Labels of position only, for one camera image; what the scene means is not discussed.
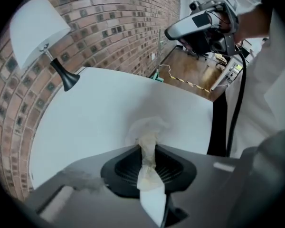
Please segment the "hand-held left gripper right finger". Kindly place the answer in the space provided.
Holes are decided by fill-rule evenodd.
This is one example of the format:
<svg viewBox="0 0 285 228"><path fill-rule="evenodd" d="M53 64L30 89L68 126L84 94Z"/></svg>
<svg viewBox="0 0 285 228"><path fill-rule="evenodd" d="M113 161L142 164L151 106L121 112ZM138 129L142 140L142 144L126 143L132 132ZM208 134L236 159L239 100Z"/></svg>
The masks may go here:
<svg viewBox="0 0 285 228"><path fill-rule="evenodd" d="M155 161L155 171L165 186L166 194L185 191L196 178L197 169L192 162L159 145L155 146Z"/></svg>

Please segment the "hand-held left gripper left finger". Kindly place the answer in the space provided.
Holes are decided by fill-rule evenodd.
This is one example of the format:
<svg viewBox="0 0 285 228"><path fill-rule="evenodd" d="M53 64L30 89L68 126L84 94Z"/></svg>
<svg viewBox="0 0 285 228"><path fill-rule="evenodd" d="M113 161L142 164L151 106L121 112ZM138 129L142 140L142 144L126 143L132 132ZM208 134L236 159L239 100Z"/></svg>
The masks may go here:
<svg viewBox="0 0 285 228"><path fill-rule="evenodd" d="M139 146L110 159L101 168L101 177L107 188L121 198L139 198L138 174L142 166Z"/></svg>

